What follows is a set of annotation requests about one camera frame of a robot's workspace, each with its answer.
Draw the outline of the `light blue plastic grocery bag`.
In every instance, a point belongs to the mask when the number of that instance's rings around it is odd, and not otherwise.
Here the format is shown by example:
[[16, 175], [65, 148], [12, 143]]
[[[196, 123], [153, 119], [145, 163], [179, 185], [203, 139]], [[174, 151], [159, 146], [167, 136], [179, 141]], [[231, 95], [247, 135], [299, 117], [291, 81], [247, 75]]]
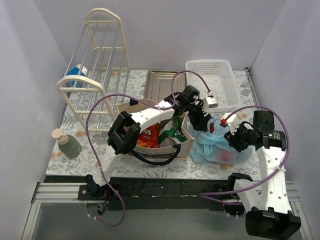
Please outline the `light blue plastic grocery bag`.
[[[209, 132], [210, 123], [214, 123], [213, 133]], [[251, 146], [242, 152], [238, 152], [229, 146], [229, 143], [224, 138], [225, 133], [229, 132], [229, 128], [220, 126], [220, 123], [219, 119], [212, 117], [207, 124], [208, 131], [197, 131], [194, 130], [191, 124], [188, 126], [187, 131], [194, 138], [189, 153], [193, 162], [197, 164], [216, 163], [224, 165], [221, 162], [220, 150], [229, 151], [234, 154], [233, 163], [228, 165], [236, 165], [251, 157], [253, 154]]]

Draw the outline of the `red tomato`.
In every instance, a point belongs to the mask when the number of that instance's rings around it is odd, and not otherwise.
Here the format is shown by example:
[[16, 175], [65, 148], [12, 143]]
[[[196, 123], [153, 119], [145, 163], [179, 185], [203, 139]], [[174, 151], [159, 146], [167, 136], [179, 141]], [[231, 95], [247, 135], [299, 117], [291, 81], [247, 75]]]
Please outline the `red tomato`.
[[231, 165], [234, 161], [234, 153], [226, 151], [224, 149], [220, 150], [221, 163], [225, 165]]

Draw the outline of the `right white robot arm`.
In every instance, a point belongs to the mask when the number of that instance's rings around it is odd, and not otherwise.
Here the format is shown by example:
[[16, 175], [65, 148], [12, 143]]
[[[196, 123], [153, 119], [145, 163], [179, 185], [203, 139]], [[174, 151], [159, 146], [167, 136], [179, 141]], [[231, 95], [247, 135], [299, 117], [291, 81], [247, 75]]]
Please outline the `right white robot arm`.
[[250, 236], [271, 240], [288, 240], [301, 227], [301, 219], [292, 213], [285, 179], [285, 159], [288, 145], [286, 135], [275, 130], [274, 115], [256, 110], [251, 127], [235, 114], [226, 113], [221, 126], [228, 127], [224, 135], [229, 145], [242, 152], [253, 146], [257, 154], [261, 178], [270, 179], [261, 184], [261, 192], [253, 188], [253, 180], [243, 173], [232, 173], [226, 186], [227, 195], [239, 198], [244, 210], [245, 229]]

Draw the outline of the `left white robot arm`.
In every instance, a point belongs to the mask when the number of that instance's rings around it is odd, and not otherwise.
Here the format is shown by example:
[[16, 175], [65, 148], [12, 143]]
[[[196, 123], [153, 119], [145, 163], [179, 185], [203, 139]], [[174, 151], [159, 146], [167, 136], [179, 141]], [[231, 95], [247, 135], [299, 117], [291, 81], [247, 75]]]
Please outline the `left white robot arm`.
[[95, 200], [101, 200], [106, 196], [105, 185], [109, 183], [116, 165], [126, 154], [131, 153], [140, 161], [153, 166], [168, 165], [178, 157], [182, 148], [180, 144], [173, 145], [175, 152], [169, 159], [162, 162], [149, 161], [141, 156], [134, 149], [143, 130], [188, 113], [193, 128], [206, 132], [208, 121], [211, 118], [208, 110], [217, 106], [218, 101], [211, 92], [208, 92], [208, 96], [204, 99], [200, 99], [200, 92], [195, 87], [188, 85], [182, 92], [173, 92], [158, 104], [149, 105], [147, 109], [140, 112], [120, 112], [107, 133], [107, 147], [103, 158], [97, 159], [96, 172], [85, 177], [89, 194]]

